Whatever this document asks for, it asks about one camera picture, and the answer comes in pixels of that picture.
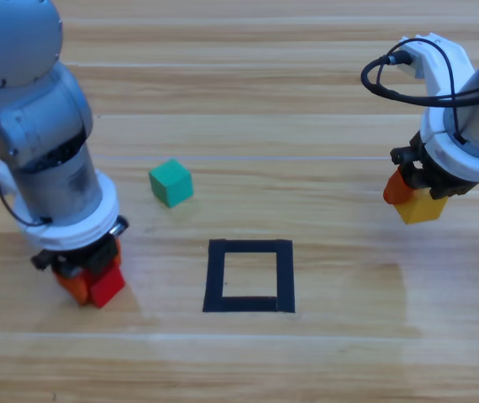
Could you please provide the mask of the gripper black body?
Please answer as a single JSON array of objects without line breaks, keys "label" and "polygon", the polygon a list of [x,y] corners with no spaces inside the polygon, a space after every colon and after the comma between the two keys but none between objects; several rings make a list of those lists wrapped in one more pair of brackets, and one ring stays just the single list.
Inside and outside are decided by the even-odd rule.
[{"label": "gripper black body", "polygon": [[432,198],[465,195],[475,187],[474,181],[452,175],[434,162],[426,151],[420,132],[411,138],[409,146],[394,148],[390,155],[404,183],[414,190],[429,188]]},{"label": "gripper black body", "polygon": [[118,216],[115,224],[97,241],[77,249],[53,251],[42,249],[30,261],[37,270],[51,267],[52,271],[69,276],[78,270],[91,275],[101,275],[112,263],[116,253],[115,240],[129,227],[124,216]]}]

